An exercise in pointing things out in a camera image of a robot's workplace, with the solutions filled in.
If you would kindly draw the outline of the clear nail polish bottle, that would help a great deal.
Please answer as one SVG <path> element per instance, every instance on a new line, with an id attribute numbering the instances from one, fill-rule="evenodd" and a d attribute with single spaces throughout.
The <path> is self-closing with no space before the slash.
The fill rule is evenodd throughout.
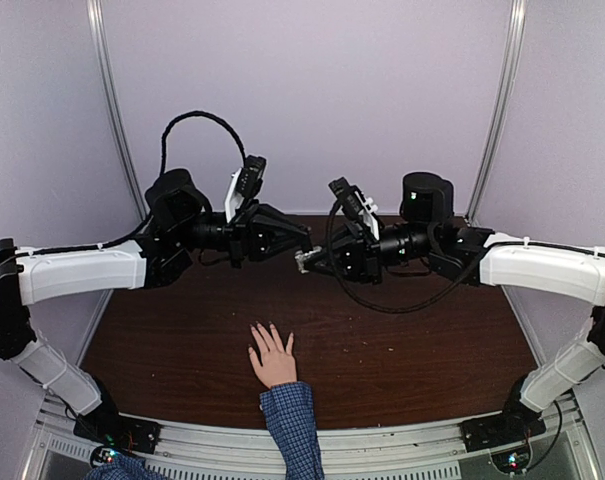
<path id="1" fill-rule="evenodd" d="M 298 250 L 294 255 L 297 269 L 301 274 L 317 273 L 317 263 L 322 259 L 324 248 L 315 246 L 312 250 Z"/>

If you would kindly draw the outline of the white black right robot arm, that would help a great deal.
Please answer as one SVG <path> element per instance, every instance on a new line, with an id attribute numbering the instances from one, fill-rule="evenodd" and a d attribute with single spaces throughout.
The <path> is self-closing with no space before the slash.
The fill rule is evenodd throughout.
<path id="1" fill-rule="evenodd" d="M 296 262 L 301 272 L 333 276 L 356 303 L 373 311 L 401 314 L 401 307 L 376 305 L 350 283 L 378 284 L 383 272 L 422 259 L 427 270 L 460 284 L 510 286 L 550 292 L 589 303 L 593 310 L 580 333 L 555 358 L 513 387 L 494 430 L 517 440 L 560 395 L 605 367 L 605 247 L 559 245 L 512 237 L 491 229 L 453 223 L 450 181 L 428 172 L 402 180 L 401 223 L 382 224 L 372 199 L 345 178 L 329 185 L 335 203 L 325 241 Z"/>

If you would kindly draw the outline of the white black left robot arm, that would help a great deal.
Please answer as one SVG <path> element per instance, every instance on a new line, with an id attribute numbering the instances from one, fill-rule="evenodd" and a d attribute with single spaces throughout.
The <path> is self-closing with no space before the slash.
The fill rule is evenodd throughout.
<path id="1" fill-rule="evenodd" d="M 16 364 L 41 386 L 87 415 L 88 429 L 105 444 L 119 442 L 126 424 L 107 406 L 107 394 L 70 364 L 30 324 L 31 305 L 67 295 L 116 289 L 154 289 L 180 278 L 195 250 L 214 250 L 235 268 L 292 248 L 311 249 L 307 227 L 257 201 L 260 174 L 232 176 L 223 212 L 212 209 L 185 169 L 170 170 L 145 194 L 150 217 L 127 240 L 45 249 L 0 240 L 0 359 Z"/>

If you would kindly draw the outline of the mannequin hand with painted nails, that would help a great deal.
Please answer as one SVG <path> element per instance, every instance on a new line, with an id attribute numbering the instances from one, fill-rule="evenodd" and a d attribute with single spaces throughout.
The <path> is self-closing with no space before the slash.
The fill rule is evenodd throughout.
<path id="1" fill-rule="evenodd" d="M 261 323 L 250 327 L 257 348 L 248 347 L 254 374 L 267 388 L 292 384 L 298 381 L 297 365 L 293 355 L 295 336 L 290 333 L 283 342 L 275 324 L 265 327 Z"/>

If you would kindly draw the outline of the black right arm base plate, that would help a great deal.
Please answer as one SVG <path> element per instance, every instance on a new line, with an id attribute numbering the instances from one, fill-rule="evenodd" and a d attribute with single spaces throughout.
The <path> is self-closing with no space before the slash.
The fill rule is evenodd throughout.
<path id="1" fill-rule="evenodd" d="M 540 418 L 526 419 L 520 414 L 502 412 L 465 420 L 460 429 L 466 450 L 475 452 L 524 442 L 545 433 L 546 425 Z"/>

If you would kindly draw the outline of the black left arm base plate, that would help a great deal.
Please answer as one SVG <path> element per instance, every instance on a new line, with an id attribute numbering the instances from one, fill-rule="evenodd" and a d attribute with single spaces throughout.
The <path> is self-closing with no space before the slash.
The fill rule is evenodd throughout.
<path id="1" fill-rule="evenodd" d="M 159 440 L 159 423 L 132 417 L 120 417 L 116 425 L 95 426 L 85 418 L 75 421 L 73 434 L 126 453 L 153 454 Z"/>

